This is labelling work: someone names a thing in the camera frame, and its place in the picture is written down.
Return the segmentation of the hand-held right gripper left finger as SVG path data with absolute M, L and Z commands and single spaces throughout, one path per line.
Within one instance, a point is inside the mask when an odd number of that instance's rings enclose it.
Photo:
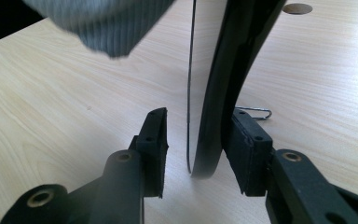
M 168 151 L 166 107 L 150 111 L 141 131 L 135 135 L 130 149 L 136 150 L 142 158 L 145 173 L 145 197 L 163 195 L 165 165 Z

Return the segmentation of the grey cloth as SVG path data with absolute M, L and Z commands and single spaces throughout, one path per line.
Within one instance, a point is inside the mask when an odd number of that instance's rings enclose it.
M 89 49 L 128 56 L 174 0 L 22 0 Z

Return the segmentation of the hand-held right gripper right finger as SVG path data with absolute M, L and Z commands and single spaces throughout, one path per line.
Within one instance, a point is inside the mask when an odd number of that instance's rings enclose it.
M 224 134 L 223 150 L 239 184 L 241 194 L 266 194 L 265 174 L 272 155 L 272 138 L 246 112 L 235 109 Z

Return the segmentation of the black plastic piece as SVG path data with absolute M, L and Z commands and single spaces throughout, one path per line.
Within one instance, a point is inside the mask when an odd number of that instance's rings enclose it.
M 216 170 L 242 85 L 287 0 L 194 0 L 187 82 L 187 170 Z

